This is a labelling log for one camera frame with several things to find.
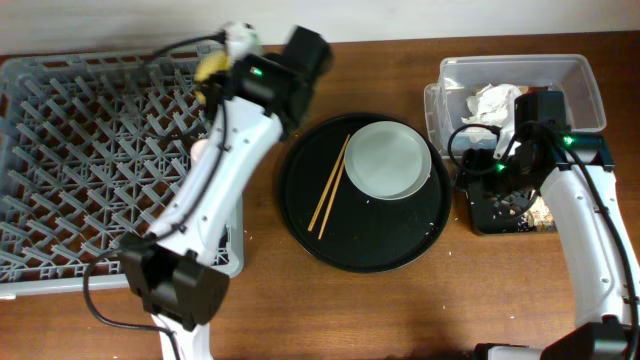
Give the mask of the round black tray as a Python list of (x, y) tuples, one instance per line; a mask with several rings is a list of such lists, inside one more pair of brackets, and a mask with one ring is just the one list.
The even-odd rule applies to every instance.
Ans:
[(394, 201), (374, 199), (342, 175), (325, 231), (319, 232), (321, 219), (308, 229), (346, 138), (390, 119), (374, 113), (330, 118), (304, 133), (282, 162), (277, 183), (281, 218), (301, 247), (336, 268), (377, 273), (402, 267), (426, 252), (447, 224), (451, 181), (442, 157), (428, 143), (434, 164), (416, 194)]

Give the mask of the grey-white plate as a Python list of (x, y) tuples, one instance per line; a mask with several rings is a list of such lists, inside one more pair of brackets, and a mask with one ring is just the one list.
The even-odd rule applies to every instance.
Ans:
[(396, 121), (368, 124), (351, 137), (345, 170), (365, 195), (385, 201), (407, 198), (430, 178), (431, 152), (413, 128)]

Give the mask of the clear plastic bin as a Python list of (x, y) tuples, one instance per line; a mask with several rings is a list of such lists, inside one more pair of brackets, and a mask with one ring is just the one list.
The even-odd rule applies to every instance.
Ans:
[(427, 135), (441, 156), (448, 156), (451, 134), (471, 115), (466, 99), (489, 84), (560, 91), (573, 130), (600, 132), (607, 126), (595, 76), (582, 55), (450, 57), (441, 62), (438, 81), (424, 89)]

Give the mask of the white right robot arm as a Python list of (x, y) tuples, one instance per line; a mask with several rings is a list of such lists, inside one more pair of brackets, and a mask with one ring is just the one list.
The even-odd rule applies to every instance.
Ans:
[(469, 175), (495, 200), (541, 197), (560, 237), (576, 302), (573, 331), (543, 349), (479, 343), (476, 359), (636, 359), (639, 264), (618, 207), (614, 162), (603, 136), (566, 121), (558, 91), (531, 92), (510, 104), (514, 129), (495, 160), (463, 156)]

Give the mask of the rectangular black tray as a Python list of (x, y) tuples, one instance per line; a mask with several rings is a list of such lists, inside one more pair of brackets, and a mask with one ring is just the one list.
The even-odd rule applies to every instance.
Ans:
[(505, 233), (493, 220), (493, 205), (490, 200), (484, 200), (479, 195), (468, 189), (466, 174), (456, 177), (455, 187), (465, 193), (471, 228), (478, 235), (506, 235), (506, 234), (524, 234), (524, 233), (548, 233), (548, 232), (524, 232), (524, 233)]

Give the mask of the rice and peanut shell scraps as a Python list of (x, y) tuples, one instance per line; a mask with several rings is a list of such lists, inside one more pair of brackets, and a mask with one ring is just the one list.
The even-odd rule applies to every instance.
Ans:
[(493, 220), (505, 233), (553, 232), (554, 218), (535, 191), (513, 193), (496, 199)]

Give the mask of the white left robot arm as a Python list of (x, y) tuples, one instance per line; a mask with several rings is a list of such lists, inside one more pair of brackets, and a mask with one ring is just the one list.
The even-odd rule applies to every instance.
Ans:
[(211, 38), (221, 48), (200, 60), (194, 75), (212, 123), (198, 159), (148, 231), (125, 233), (102, 255), (121, 263), (152, 324), (106, 318), (89, 293), (98, 262), (83, 275), (92, 315), (112, 327), (159, 333), (166, 359), (210, 358), (210, 322), (230, 283), (229, 274), (212, 265), (223, 229), (265, 155), (303, 123), (314, 86), (333, 59), (329, 43), (302, 26), (279, 53), (263, 53), (255, 30), (242, 22)]

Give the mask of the yellow bowl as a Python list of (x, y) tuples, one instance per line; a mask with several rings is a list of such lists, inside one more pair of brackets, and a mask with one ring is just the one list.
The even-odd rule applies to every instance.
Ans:
[(230, 57), (225, 51), (215, 52), (202, 61), (196, 67), (196, 72), (193, 78), (195, 85), (195, 96), (200, 104), (206, 104), (206, 98), (202, 86), (213, 75), (221, 71), (227, 71), (231, 68)]

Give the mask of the pink plastic cup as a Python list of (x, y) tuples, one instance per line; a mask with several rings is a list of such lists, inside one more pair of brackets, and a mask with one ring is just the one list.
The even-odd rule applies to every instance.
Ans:
[(197, 163), (206, 149), (208, 141), (206, 139), (197, 140), (190, 149), (190, 157), (192, 163)]

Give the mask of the grey plastic dishwasher rack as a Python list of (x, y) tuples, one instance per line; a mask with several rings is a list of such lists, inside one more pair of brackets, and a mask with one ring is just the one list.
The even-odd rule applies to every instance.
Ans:
[(195, 95), (211, 45), (24, 56), (1, 65), (1, 295), (126, 285), (104, 253), (178, 192), (210, 127)]

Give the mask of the crumpled white tissue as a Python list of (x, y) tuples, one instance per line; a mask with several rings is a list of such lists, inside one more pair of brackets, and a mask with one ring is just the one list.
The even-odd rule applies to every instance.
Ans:
[(470, 116), (462, 117), (464, 124), (504, 126), (510, 115), (509, 106), (523, 92), (512, 84), (488, 84), (466, 98)]

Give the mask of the wooden chopstick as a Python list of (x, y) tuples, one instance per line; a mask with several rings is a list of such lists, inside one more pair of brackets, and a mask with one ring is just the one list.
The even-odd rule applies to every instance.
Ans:
[(319, 231), (319, 234), (318, 234), (318, 240), (321, 240), (323, 235), (324, 235), (326, 224), (328, 222), (329, 216), (331, 214), (331, 210), (333, 208), (334, 199), (336, 197), (336, 193), (337, 193), (337, 190), (338, 190), (341, 178), (342, 178), (342, 174), (344, 172), (344, 168), (345, 168), (345, 160), (343, 158), (342, 161), (341, 161), (340, 167), (338, 169), (338, 173), (336, 175), (335, 182), (334, 182), (332, 190), (331, 190), (331, 195), (330, 195), (330, 198), (329, 198), (329, 201), (328, 201), (328, 204), (327, 204), (327, 208), (326, 208), (326, 211), (325, 211), (325, 214), (324, 214), (324, 218), (323, 218), (323, 221), (321, 223), (320, 231)]
[(332, 186), (332, 183), (334, 181), (334, 178), (335, 178), (336, 174), (341, 171), (340, 168), (342, 166), (341, 165), (342, 164), (342, 158), (343, 158), (345, 149), (347, 147), (347, 144), (349, 142), (349, 138), (350, 138), (350, 135), (348, 135), (347, 138), (345, 139), (344, 144), (342, 146), (342, 149), (341, 149), (341, 151), (340, 151), (340, 153), (339, 153), (339, 155), (338, 155), (338, 157), (337, 157), (337, 159), (335, 161), (335, 164), (334, 164), (333, 169), (332, 169), (332, 171), (330, 173), (330, 176), (329, 176), (329, 178), (328, 178), (328, 180), (327, 180), (327, 182), (325, 184), (325, 187), (324, 187), (324, 190), (323, 190), (322, 195), (320, 197), (320, 200), (318, 201), (318, 204), (316, 206), (316, 209), (315, 209), (315, 212), (313, 214), (313, 217), (312, 217), (312, 219), (311, 219), (311, 221), (309, 223), (309, 226), (307, 228), (307, 230), (309, 232), (311, 232), (313, 230), (313, 227), (314, 227), (314, 225), (316, 223), (316, 220), (317, 220), (317, 218), (318, 218), (318, 216), (320, 214), (320, 211), (321, 211), (321, 209), (323, 207), (324, 201), (326, 199), (327, 194), (329, 193), (329, 190), (330, 190), (330, 188)]

